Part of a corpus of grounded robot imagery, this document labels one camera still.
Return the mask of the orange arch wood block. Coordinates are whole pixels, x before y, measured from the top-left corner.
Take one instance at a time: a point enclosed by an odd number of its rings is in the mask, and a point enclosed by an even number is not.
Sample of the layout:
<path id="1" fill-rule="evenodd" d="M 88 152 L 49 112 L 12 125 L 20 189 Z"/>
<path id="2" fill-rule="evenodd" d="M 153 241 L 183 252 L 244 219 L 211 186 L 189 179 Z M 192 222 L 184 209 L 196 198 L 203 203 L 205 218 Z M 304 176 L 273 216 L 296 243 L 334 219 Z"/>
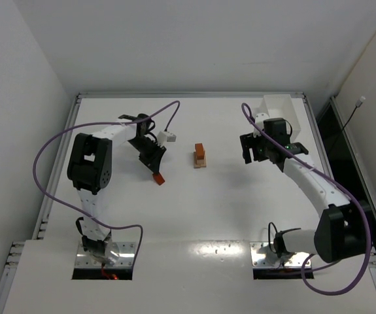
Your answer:
<path id="1" fill-rule="evenodd" d="M 195 144 L 195 153 L 196 153 L 196 158 L 198 160 L 204 160 L 205 159 L 205 149 L 204 149 L 202 143 L 196 143 Z"/>

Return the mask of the white plastic bin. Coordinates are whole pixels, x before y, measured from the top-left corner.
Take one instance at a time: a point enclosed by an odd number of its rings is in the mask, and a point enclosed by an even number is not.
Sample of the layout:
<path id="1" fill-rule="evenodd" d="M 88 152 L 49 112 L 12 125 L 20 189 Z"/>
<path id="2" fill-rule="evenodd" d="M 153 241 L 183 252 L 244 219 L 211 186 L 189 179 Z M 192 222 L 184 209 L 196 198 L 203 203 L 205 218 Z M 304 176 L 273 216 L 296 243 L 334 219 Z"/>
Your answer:
<path id="1" fill-rule="evenodd" d="M 291 142 L 295 142 L 301 131 L 301 126 L 290 95 L 265 95 L 263 97 L 262 106 L 267 110 L 270 118 L 284 118 L 290 123 L 290 140 Z"/>

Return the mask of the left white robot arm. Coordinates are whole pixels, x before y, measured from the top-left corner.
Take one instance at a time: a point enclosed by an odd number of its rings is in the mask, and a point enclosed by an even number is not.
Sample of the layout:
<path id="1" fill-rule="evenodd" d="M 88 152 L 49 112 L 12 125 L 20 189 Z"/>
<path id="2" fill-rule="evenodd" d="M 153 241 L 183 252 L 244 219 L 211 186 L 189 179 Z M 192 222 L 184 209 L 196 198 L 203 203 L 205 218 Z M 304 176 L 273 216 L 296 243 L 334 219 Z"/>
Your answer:
<path id="1" fill-rule="evenodd" d="M 91 134 L 76 135 L 67 178 L 76 188 L 82 210 L 88 215 L 76 222 L 82 236 L 84 251 L 96 260 L 107 262 L 113 256 L 112 228 L 99 223 L 107 208 L 105 192 L 112 179 L 113 150 L 129 143 L 139 152 L 139 160 L 151 172 L 154 181 L 161 185 L 165 179 L 160 173 L 160 164 L 166 148 L 152 134 L 155 122 L 146 114 L 130 116 L 123 114 L 115 124 Z"/>

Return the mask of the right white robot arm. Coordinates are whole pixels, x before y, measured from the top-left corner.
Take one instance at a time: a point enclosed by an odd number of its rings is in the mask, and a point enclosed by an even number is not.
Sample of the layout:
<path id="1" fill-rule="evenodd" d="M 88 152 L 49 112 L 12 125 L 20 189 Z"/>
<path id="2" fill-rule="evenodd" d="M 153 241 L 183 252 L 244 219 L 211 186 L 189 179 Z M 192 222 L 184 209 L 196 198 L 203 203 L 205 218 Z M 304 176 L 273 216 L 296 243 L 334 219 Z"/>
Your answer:
<path id="1" fill-rule="evenodd" d="M 314 230 L 292 228 L 277 232 L 273 252 L 285 256 L 296 252 L 315 254 L 327 263 L 371 250 L 366 208 L 337 182 L 314 167 L 309 151 L 291 141 L 283 118 L 258 120 L 247 116 L 252 133 L 240 137 L 245 163 L 269 160 L 301 189 L 319 216 Z"/>

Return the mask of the orange wedge wood block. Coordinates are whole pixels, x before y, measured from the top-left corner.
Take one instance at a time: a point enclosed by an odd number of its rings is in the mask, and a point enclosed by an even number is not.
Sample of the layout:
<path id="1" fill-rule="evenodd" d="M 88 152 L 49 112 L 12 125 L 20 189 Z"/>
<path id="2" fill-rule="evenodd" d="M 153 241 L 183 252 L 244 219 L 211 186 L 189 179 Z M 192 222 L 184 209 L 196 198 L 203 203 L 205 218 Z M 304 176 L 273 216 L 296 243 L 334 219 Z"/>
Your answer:
<path id="1" fill-rule="evenodd" d="M 154 179 L 154 181 L 155 181 L 159 186 L 161 186 L 161 185 L 165 182 L 165 179 L 163 178 L 163 176 L 162 176 L 161 173 L 153 173 L 153 174 L 152 174 L 152 178 Z"/>

